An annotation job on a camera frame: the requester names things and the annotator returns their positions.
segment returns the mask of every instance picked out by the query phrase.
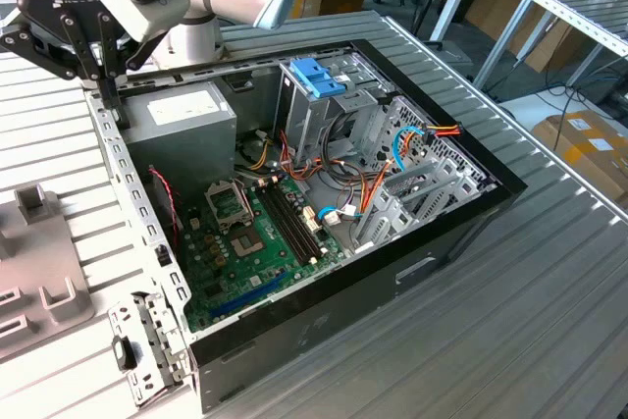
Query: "yellow wire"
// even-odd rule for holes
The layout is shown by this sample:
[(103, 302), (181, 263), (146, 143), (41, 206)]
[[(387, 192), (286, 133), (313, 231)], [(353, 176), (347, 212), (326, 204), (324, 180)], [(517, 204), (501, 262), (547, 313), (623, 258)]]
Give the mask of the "yellow wire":
[(270, 141), (266, 140), (266, 142), (264, 143), (264, 150), (262, 151), (262, 155), (259, 158), (259, 161), (257, 161), (257, 163), (253, 164), (251, 167), (249, 167), (249, 169), (251, 171), (256, 171), (258, 169), (261, 169), (261, 167), (266, 162), (266, 152), (268, 151), (268, 144), (269, 143), (270, 143)]
[(455, 130), (458, 128), (458, 125), (453, 125), (452, 127), (428, 127), (430, 130)]

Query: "sticker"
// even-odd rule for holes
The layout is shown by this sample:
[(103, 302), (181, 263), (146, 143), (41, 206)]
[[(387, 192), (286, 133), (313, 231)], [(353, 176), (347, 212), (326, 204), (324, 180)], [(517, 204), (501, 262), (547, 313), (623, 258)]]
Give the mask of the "sticker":
[(587, 122), (585, 122), (582, 118), (574, 118), (572, 120), (567, 120), (573, 128), (578, 131), (591, 130), (592, 128), (589, 126)]
[(153, 100), (148, 111), (158, 126), (220, 111), (207, 90)]
[(339, 76), (335, 76), (334, 80), (336, 82), (351, 82), (351, 79), (347, 74), (340, 74)]
[(612, 146), (608, 144), (608, 141), (602, 139), (601, 137), (597, 139), (589, 139), (598, 151), (612, 151)]

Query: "label on power supply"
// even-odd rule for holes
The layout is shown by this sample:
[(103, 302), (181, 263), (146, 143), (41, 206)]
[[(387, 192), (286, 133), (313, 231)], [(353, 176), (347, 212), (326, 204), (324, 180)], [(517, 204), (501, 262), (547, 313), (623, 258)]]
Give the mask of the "label on power supply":
[(147, 108), (157, 126), (220, 111), (207, 90), (152, 100)]

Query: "connector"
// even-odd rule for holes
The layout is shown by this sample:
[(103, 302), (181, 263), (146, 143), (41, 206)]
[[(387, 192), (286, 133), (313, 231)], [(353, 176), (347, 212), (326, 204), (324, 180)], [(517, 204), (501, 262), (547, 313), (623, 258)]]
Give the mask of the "connector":
[(323, 221), (327, 224), (327, 226), (335, 226), (340, 224), (340, 218), (336, 211), (330, 211), (327, 215), (323, 217)]

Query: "aluminum profile table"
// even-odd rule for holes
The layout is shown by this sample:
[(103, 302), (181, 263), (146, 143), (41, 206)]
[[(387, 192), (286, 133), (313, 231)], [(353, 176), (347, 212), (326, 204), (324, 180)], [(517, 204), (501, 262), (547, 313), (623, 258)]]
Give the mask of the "aluminum profile table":
[(568, 81), (568, 85), (573, 84), (584, 73), (603, 48), (621, 57), (628, 55), (628, 30), (626, 29), (628, 0), (522, 0), (476, 76), (473, 84), (477, 88), (481, 89), (485, 85), (533, 4), (543, 7), (546, 12), (517, 54), (519, 59), (524, 58), (530, 48), (533, 48), (543, 37), (554, 16), (579, 29), (598, 43)]
[[(366, 38), (529, 188), (416, 289), (250, 386), (211, 417), (608, 419), (628, 400), (626, 215), (390, 19), (364, 12), (224, 30), (237, 57)], [(0, 199), (60, 194), (96, 316), (0, 365), (3, 417), (129, 417), (105, 311), (149, 289), (82, 92), (0, 56)], [(141, 418), (198, 417), (179, 389)]]

